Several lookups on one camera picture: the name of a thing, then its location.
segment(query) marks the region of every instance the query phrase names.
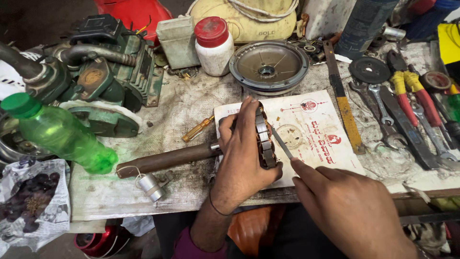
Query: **pink sleeve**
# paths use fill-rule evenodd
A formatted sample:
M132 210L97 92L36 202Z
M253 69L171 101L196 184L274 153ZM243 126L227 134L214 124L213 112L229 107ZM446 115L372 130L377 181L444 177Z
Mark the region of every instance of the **pink sleeve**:
M185 228L179 235L175 246L174 246L174 255L172 259L225 259L225 251L227 250L227 245L222 246L218 251L214 253L204 252L192 241L190 237L190 228Z

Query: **newspaper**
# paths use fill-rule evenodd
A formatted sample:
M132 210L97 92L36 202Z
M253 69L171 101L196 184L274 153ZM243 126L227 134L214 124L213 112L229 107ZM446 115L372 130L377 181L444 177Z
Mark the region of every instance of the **newspaper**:
M313 168L327 166L365 175L326 90L260 102L264 105L268 123L285 141L294 157ZM217 137L220 137L219 120L239 112L240 107L241 103L235 103L214 109ZM292 177L297 174L275 137L271 139L275 142L278 161L283 162L283 177L267 189L294 186Z
M0 257L10 246L28 246L36 252L40 247L67 232L70 222L70 201L66 183L66 174L70 173L70 167L64 159L45 162L21 161L7 165L3 170L3 178L0 180L0 203L8 201L23 181L41 173L50 175L54 172L58 172L61 177L53 198L36 221L40 226L35 232L23 233L25 223L22 218L13 223L6 219L0 222Z

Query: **hand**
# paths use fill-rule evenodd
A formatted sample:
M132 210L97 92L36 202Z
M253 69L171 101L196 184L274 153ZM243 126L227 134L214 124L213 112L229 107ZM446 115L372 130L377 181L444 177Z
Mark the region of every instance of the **hand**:
M417 258L385 185L346 170L315 170L297 158L291 165L300 176L293 178L300 202L350 259Z
M229 115L219 126L219 145L224 153L216 182L211 190L214 206L223 214L230 214L242 202L282 176L282 163L266 170L260 167L256 109L259 101L247 97L241 104L239 114ZM233 121L236 128L232 134Z

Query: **red lid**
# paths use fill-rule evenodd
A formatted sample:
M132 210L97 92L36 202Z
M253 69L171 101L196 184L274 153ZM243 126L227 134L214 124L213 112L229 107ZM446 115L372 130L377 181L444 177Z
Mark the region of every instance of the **red lid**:
M227 22L217 16L202 19L195 26L196 41L202 47L217 47L229 38Z

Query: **yellow appliance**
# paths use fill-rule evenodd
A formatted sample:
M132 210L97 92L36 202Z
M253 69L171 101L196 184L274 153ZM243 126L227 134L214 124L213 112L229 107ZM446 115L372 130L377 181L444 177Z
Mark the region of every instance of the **yellow appliance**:
M280 40L288 38L295 28L299 0L293 1L196 0L187 14L193 16L195 24L209 16L223 18L235 43Z

